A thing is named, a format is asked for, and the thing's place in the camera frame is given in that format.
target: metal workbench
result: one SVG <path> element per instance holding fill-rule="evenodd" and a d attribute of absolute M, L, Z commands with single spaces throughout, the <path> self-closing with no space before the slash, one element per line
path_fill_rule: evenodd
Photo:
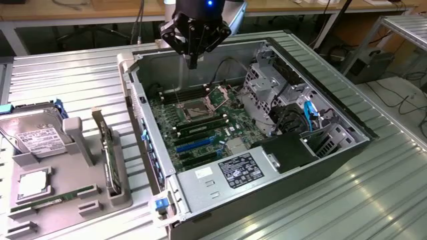
<path fill-rule="evenodd" d="M 425 239 L 425 144 L 389 118 L 340 73 L 291 34 L 281 31 L 239 35 L 231 40 L 272 37 L 331 92 L 375 130 L 380 139 L 323 181 L 253 213 L 207 239 Z M 8 101 L 29 104 L 57 96 L 69 116 L 82 119 L 84 135 L 94 134 L 92 106 L 101 106 L 105 121 L 120 132 L 133 206 L 45 238 L 165 239 L 152 225 L 150 197 L 144 165 L 126 115 L 116 54 L 146 50 L 154 44 L 16 57 Z M 1 145 L 0 177 L 10 166 L 9 147 Z M 8 181 L 0 182 L 4 219 Z"/>
<path fill-rule="evenodd" d="M 345 75 L 356 62 L 356 59 L 377 34 L 380 26 L 387 27 L 393 33 L 413 43 L 420 49 L 427 51 L 427 16 L 401 15 L 380 16 L 367 33 L 355 53 L 345 59 L 340 72 Z"/>

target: robotic arm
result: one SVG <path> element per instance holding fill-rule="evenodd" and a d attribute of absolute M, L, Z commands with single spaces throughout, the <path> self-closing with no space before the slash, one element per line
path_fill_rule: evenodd
<path fill-rule="evenodd" d="M 198 56 L 236 33 L 245 7 L 244 0 L 176 0 L 170 21 L 160 25 L 160 37 L 184 55 L 188 69 L 196 69 Z"/>

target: warning label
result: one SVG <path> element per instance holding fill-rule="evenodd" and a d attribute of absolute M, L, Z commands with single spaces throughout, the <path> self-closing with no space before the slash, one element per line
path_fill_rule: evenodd
<path fill-rule="evenodd" d="M 264 177 L 249 153 L 223 161 L 217 165 L 232 189 Z"/>
<path fill-rule="evenodd" d="M 33 154 L 42 154 L 65 147 L 54 127 L 18 133 L 16 137 Z"/>

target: wooden table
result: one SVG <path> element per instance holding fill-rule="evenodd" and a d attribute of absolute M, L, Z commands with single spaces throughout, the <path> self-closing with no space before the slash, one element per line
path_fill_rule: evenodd
<path fill-rule="evenodd" d="M 331 14 L 324 26 L 323 33 L 319 36 L 315 46 L 319 46 L 324 39 L 325 32 L 335 22 L 343 3 L 331 4 L 325 13 Z M 421 0 L 404 0 L 407 12 L 417 6 Z M 25 4 L 1 5 L 0 4 L 0 30 L 17 56 L 28 55 L 25 46 L 16 33 L 16 28 L 45 27 L 45 26 L 69 26 L 88 24 L 130 23 L 134 21 L 137 9 L 126 10 L 94 10 L 90 5 L 74 10 L 65 6 L 58 6 L 50 0 L 26 0 Z M 285 16 L 285 15 L 315 15 L 321 14 L 325 5 L 317 3 L 301 2 L 296 4 L 292 0 L 247 0 L 245 16 Z M 352 0 L 348 13 L 355 12 L 385 12 L 395 11 L 396 7 L 373 6 L 364 0 Z M 142 21 L 164 21 L 165 5 L 162 0 L 145 0 Z"/>

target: motherboard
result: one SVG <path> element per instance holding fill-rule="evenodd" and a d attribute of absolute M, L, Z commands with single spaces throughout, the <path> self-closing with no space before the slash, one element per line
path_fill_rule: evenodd
<path fill-rule="evenodd" d="M 177 172 L 232 156 L 265 138 L 241 103 L 244 93 L 216 85 L 158 94 L 149 100 Z"/>

